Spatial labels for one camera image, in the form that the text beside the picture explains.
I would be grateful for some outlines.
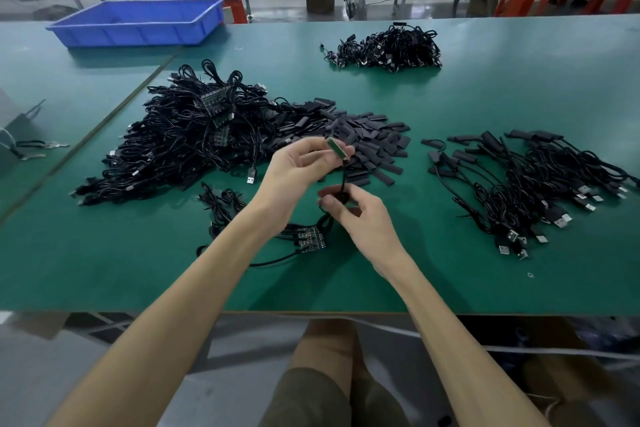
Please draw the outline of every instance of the blue plastic tray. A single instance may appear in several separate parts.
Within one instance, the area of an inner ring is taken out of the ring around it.
[[[199,44],[223,20],[222,0],[101,2],[47,27],[68,48]]]

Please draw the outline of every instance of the shorts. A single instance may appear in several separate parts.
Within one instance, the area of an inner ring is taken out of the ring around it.
[[[259,427],[410,427],[398,401],[373,379],[354,380],[351,398],[311,368],[287,370]]]

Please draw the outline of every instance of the green workbench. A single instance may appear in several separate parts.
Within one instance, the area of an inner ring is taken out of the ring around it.
[[[320,43],[358,38],[384,22],[255,24],[220,27],[203,45],[184,50],[153,84],[166,84],[182,63],[199,70],[212,59],[226,78],[239,69],[272,97],[304,102],[331,98],[340,108],[403,120],[412,130],[409,157],[396,184],[372,178],[408,252],[459,314],[640,314],[640,194],[609,198],[596,212],[570,207],[564,230],[545,227],[550,243],[533,245],[518,261],[497,253],[428,174],[423,137],[514,128],[558,131],[580,148],[640,173],[640,17],[441,19],[414,21],[438,32],[441,70],[336,69]],[[98,175],[100,159],[143,115],[140,94],[0,229],[0,309],[141,310],[195,258],[208,241],[209,212],[194,199],[198,185],[146,201],[76,206],[68,192]],[[326,183],[337,183],[332,174]],[[205,181],[251,197],[244,172],[212,172]],[[319,217],[309,190],[293,220]],[[327,250],[275,266],[250,269],[227,310],[404,312],[391,286],[356,251],[340,228]],[[258,260],[280,256],[269,243]]]
[[[38,112],[29,118],[21,115],[7,130],[16,140],[55,140],[69,147],[24,149],[47,155],[25,162],[0,148],[0,222],[177,51],[176,47],[68,50],[45,29],[47,25],[0,25],[0,88],[23,113],[46,99]],[[0,139],[8,142],[6,135]]]

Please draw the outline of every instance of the hand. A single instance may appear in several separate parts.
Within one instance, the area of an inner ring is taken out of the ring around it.
[[[335,142],[347,156],[355,153],[353,146]],[[259,209],[271,235],[276,236],[287,226],[293,208],[309,185],[341,165],[342,159],[323,137],[307,137],[283,147],[273,154],[260,189],[247,208]]]
[[[330,186],[318,192],[321,206],[347,230],[358,250],[367,257],[373,268],[387,280],[399,262],[411,259],[398,239],[391,217],[382,199],[353,184],[344,190],[358,206],[344,206],[332,194],[340,186]]]

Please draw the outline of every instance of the fan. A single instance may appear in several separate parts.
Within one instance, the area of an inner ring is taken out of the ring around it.
[[[344,8],[347,10],[349,20],[367,20],[367,4],[365,0],[344,0]]]

